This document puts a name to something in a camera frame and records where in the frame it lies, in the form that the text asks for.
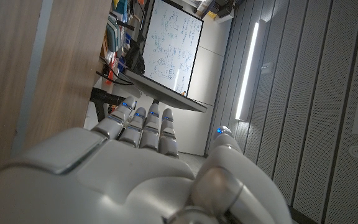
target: electronic device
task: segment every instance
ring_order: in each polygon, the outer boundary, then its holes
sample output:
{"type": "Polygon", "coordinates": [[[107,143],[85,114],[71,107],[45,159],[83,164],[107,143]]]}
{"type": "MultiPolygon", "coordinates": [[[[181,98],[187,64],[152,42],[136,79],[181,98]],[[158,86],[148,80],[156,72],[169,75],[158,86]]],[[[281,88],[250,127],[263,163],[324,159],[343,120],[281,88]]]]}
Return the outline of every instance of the electronic device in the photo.
{"type": "Polygon", "coordinates": [[[7,162],[0,223],[291,223],[229,129],[216,130],[195,177],[178,159],[172,111],[135,105],[128,97],[91,131],[68,129],[7,162]]]}

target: black cable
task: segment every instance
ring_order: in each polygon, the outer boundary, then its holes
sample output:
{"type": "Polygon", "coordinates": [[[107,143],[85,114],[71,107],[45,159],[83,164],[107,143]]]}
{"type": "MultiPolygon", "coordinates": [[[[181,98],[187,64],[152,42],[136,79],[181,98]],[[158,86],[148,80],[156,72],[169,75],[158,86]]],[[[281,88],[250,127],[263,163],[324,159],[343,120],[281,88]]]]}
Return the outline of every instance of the black cable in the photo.
{"type": "Polygon", "coordinates": [[[133,83],[120,83],[120,82],[116,82],[116,81],[110,79],[109,77],[103,75],[102,73],[100,73],[100,72],[98,72],[98,71],[96,71],[96,74],[100,75],[101,77],[103,77],[103,78],[105,78],[105,79],[109,80],[110,82],[115,83],[115,84],[117,84],[117,85],[134,85],[133,83]]]}
{"type": "MultiPolygon", "coordinates": [[[[196,101],[196,102],[198,102],[198,103],[204,103],[204,102],[201,102],[201,101],[198,101],[198,100],[194,100],[194,101],[196,101]]],[[[207,104],[207,103],[204,103],[204,104],[206,104],[206,105],[208,105],[208,106],[214,106],[214,105],[209,105],[209,104],[207,104]]]]}
{"type": "Polygon", "coordinates": [[[107,61],[105,61],[104,58],[102,58],[101,56],[99,56],[99,58],[104,62],[105,65],[107,65],[107,66],[109,67],[110,71],[112,71],[112,74],[115,75],[119,80],[124,81],[124,82],[126,82],[126,83],[129,83],[129,84],[132,84],[132,85],[133,85],[133,83],[131,83],[130,81],[127,81],[127,80],[125,80],[125,79],[123,79],[123,78],[121,78],[121,77],[118,77],[118,75],[114,72],[114,70],[113,70],[113,69],[111,68],[111,66],[107,63],[107,61]]]}
{"type": "Polygon", "coordinates": [[[142,5],[139,2],[137,2],[137,3],[139,4],[140,10],[142,10],[142,13],[144,15],[144,10],[142,9],[142,5]]]}

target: floor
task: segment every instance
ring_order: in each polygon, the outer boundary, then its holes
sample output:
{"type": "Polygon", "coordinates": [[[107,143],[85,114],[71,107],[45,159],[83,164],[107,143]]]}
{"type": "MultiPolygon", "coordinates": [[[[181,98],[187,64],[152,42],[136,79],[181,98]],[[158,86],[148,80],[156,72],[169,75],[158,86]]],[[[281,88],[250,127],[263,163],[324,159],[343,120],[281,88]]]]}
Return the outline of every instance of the floor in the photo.
{"type": "Polygon", "coordinates": [[[196,156],[196,155],[186,154],[182,152],[179,152],[179,159],[182,160],[183,162],[186,162],[189,165],[194,176],[197,176],[199,169],[201,168],[201,166],[205,161],[205,158],[202,156],[196,156]]]}

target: white wall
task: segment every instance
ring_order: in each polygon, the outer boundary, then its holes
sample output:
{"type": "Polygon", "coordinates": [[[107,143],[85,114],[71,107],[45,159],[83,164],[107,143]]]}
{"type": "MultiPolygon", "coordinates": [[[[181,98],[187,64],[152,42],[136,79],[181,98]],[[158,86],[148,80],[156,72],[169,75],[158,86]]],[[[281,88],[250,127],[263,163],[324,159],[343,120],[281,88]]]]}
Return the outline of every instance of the white wall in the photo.
{"type": "MultiPolygon", "coordinates": [[[[205,16],[203,20],[204,25],[188,97],[214,105],[231,21],[217,24],[209,16],[205,16]]],[[[179,110],[167,106],[173,111],[180,152],[196,155],[204,154],[213,107],[203,105],[208,108],[205,113],[179,110]]]]}

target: wall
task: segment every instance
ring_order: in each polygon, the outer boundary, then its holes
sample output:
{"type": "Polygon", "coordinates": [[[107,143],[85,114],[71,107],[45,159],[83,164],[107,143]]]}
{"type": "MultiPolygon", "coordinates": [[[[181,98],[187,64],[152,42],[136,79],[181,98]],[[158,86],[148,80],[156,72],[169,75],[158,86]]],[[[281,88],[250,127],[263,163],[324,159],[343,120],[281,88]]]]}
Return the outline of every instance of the wall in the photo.
{"type": "Polygon", "coordinates": [[[235,13],[210,134],[232,129],[303,215],[298,223],[358,223],[358,158],[349,154],[357,99],[358,0],[247,1],[235,13]],[[274,68],[257,74],[243,123],[234,119],[237,83],[259,18],[267,22],[260,65],[274,68]]]}
{"type": "MultiPolygon", "coordinates": [[[[190,5],[181,1],[176,1],[176,3],[181,4],[183,10],[192,13],[193,8],[190,5]]],[[[163,103],[160,104],[160,111],[163,111],[164,108],[171,108],[173,111],[179,151],[201,156],[204,155],[215,104],[215,95],[218,89],[231,26],[230,21],[218,24],[209,16],[205,16],[203,20],[204,24],[191,76],[188,97],[202,102],[201,104],[207,107],[207,112],[186,111],[172,108],[163,103]]],[[[114,89],[113,93],[120,96],[129,96],[128,93],[114,91],[114,89]]],[[[139,102],[142,102],[144,108],[148,109],[150,107],[148,102],[152,102],[152,99],[148,96],[142,96],[139,102]]]]}

